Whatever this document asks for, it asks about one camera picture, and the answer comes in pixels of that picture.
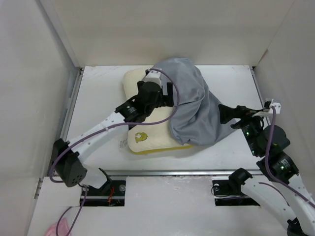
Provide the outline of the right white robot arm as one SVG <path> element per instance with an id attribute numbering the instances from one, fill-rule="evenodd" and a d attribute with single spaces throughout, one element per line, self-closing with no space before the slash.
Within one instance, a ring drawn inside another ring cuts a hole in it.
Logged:
<path id="1" fill-rule="evenodd" d="M 266 101 L 261 110 L 219 105 L 222 124 L 238 119 L 231 128 L 242 131 L 252 155 L 260 158 L 256 164 L 267 181 L 239 168 L 226 179 L 214 178 L 211 191 L 217 206 L 258 205 L 275 217 L 287 235 L 313 236 L 315 201 L 297 166 L 284 152 L 290 140 L 275 124 L 280 111 L 280 103 L 274 100 Z"/>

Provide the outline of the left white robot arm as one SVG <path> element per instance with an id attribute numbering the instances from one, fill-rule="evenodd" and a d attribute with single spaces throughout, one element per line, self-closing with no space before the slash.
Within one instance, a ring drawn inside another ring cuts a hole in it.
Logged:
<path id="1" fill-rule="evenodd" d="M 173 82 L 167 84 L 163 94 L 161 83 L 153 81 L 137 83 L 138 93 L 118 106 L 105 120 L 80 136 L 53 144 L 50 181 L 63 183 L 67 187 L 87 185 L 100 195 L 110 190 L 109 176 L 102 168 L 89 168 L 85 162 L 97 149 L 111 139 L 131 130 L 135 126 L 146 126 L 145 119 L 159 107 L 179 106 L 179 90 Z"/>

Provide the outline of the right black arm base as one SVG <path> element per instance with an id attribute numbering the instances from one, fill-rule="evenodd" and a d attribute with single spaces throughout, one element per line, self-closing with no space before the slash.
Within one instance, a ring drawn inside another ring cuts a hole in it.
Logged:
<path id="1" fill-rule="evenodd" d="M 230 186 L 228 176 L 212 177 L 211 193 L 217 207 L 259 206 L 259 204 Z"/>

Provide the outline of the grey pillowcase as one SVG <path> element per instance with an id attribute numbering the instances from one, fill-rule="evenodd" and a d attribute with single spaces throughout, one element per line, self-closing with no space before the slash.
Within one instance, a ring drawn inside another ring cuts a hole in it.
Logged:
<path id="1" fill-rule="evenodd" d="M 209 91 L 200 70 L 186 58 L 160 61 L 154 68 L 164 71 L 179 90 L 179 108 L 169 121 L 173 138 L 182 145 L 214 145 L 235 130 L 220 123 L 219 104 Z"/>

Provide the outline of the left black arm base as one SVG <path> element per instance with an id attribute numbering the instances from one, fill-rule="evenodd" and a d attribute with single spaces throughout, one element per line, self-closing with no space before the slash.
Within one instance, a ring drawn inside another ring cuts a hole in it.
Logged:
<path id="1" fill-rule="evenodd" d="M 102 177 L 105 177 L 103 185 L 100 188 L 88 185 L 85 198 L 86 191 L 82 188 L 79 204 L 83 203 L 84 207 L 124 207 L 126 178 L 112 179 L 102 168 L 99 168 L 99 171 L 102 172 Z"/>

